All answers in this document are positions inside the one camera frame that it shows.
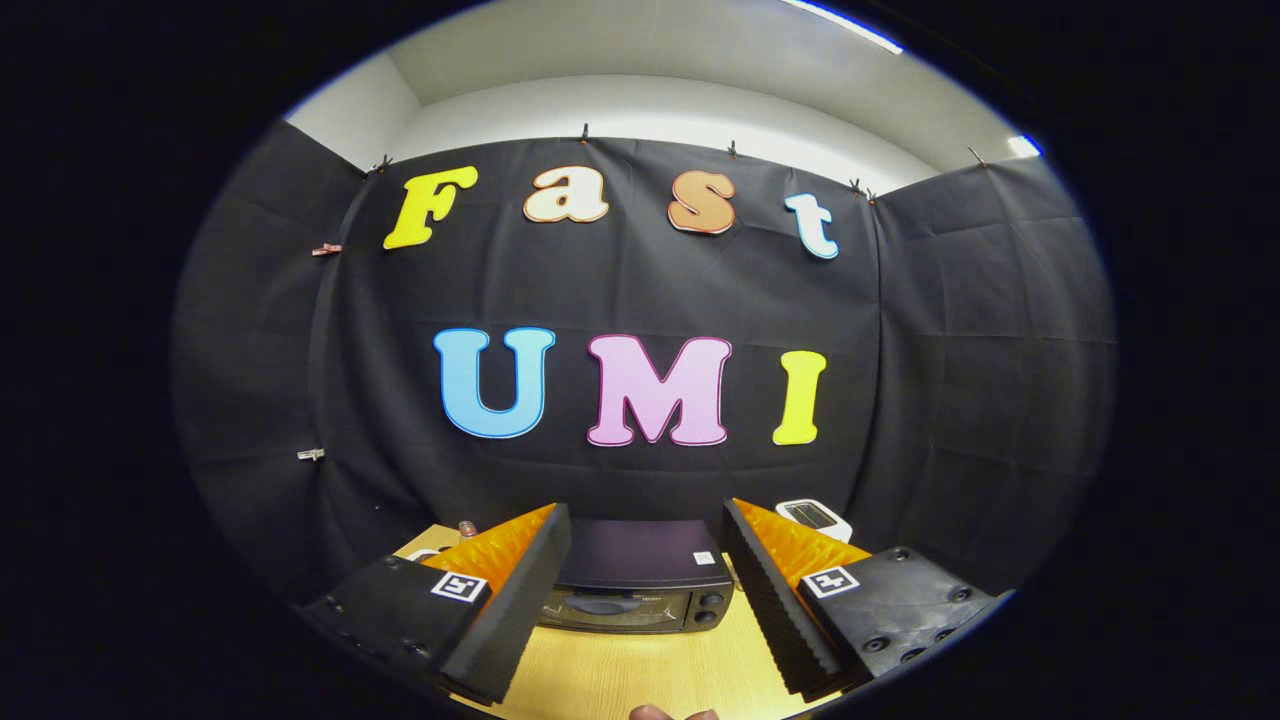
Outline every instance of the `black border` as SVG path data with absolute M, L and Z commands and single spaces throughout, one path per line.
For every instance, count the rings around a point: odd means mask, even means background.
M 421 717 L 420 698 L 261 592 L 209 521 L 173 432 L 168 310 L 204 213 L 270 123 L 461 4 L 50 5 L 5 10 L 26 190 L 6 214 L 10 441 L 18 555 L 36 560 L 9 591 L 20 714 Z M 1271 238 L 1244 208 L 1276 190 L 1249 142 L 1275 10 L 828 5 L 1041 141 L 1093 219 L 1123 352 L 1112 441 L 1073 534 L 969 647 L 859 714 L 1220 714 L 1261 694 L 1270 603 L 1242 592 L 1260 568 L 1244 551 L 1276 491 L 1274 465 L 1248 459 L 1268 445 L 1249 343 L 1274 283 Z

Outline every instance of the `letter i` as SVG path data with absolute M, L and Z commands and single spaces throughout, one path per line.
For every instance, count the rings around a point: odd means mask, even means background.
M 787 372 L 787 400 L 782 424 L 773 430 L 773 445 L 808 445 L 818 437 L 813 406 L 818 398 L 818 375 L 827 369 L 827 359 L 794 350 L 782 356 L 782 368 Z

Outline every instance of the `light blue letter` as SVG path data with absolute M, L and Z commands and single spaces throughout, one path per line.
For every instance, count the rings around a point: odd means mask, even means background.
M 804 195 L 792 195 L 782 204 L 796 211 L 800 241 L 804 242 L 805 250 L 823 260 L 831 260 L 840 252 L 840 246 L 827 240 L 822 232 L 822 223 L 831 222 L 831 210 L 818 205 L 817 197 L 805 192 Z
M 516 354 L 516 404 L 502 413 L 480 402 L 480 351 L 489 336 L 471 328 L 442 331 L 435 336 L 440 352 L 440 397 L 444 414 L 462 432 L 506 439 L 522 436 L 543 419 L 543 357 L 556 345 L 556 333 L 543 328 L 516 328 L 502 338 Z

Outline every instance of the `white ceiling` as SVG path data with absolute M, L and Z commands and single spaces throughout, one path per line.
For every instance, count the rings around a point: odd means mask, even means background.
M 388 55 L 424 105 L 564 76 L 699 79 L 827 113 L 943 172 L 974 163 L 966 146 L 1010 158 L 1020 135 L 910 47 L 893 55 L 780 0 L 495 0 Z

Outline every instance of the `clip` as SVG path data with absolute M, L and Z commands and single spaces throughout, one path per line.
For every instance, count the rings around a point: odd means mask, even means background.
M 369 177 L 369 176 L 370 176 L 371 173 L 378 173 L 378 174 L 383 174 L 384 172 L 387 172 L 387 165 L 390 165 L 390 164 L 392 164 L 392 160 L 394 160 L 394 158 L 388 158 L 388 156 L 387 156 L 387 155 L 384 154 L 384 155 L 383 155 L 383 161 L 381 161 L 381 163 L 378 163 L 378 164 L 376 164 L 376 165 L 374 165 L 372 168 L 369 168 L 369 173 L 365 173 L 365 177 Z
M 974 156 L 974 158 L 978 158 L 978 164 L 979 164 L 979 165 L 982 165 L 983 168 L 986 168 L 986 167 L 987 167 L 987 163 L 984 163 L 984 161 L 982 160 L 982 158 L 980 158 L 980 156 L 978 155 L 978 152 L 977 152 L 977 151 L 975 151 L 975 150 L 974 150 L 973 147 L 969 147 L 969 152 L 973 152 L 973 156 Z

